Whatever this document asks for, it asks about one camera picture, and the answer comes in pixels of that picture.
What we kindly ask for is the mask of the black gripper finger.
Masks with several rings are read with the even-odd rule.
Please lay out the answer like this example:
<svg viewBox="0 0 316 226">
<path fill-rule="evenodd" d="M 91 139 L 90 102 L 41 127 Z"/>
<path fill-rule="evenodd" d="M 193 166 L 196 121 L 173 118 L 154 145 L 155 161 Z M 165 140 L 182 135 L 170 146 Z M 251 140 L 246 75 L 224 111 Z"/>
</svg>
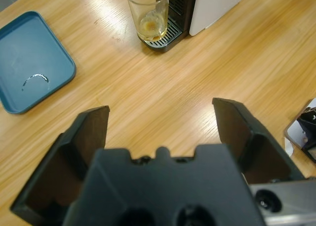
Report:
<svg viewBox="0 0 316 226">
<path fill-rule="evenodd" d="M 304 180 L 280 144 L 244 104 L 218 97 L 212 104 L 220 140 L 229 146 L 248 183 Z"/>
<path fill-rule="evenodd" d="M 104 149 L 110 108 L 81 112 L 61 133 L 10 206 L 28 223 L 61 223 L 78 198 L 94 154 Z"/>
</svg>

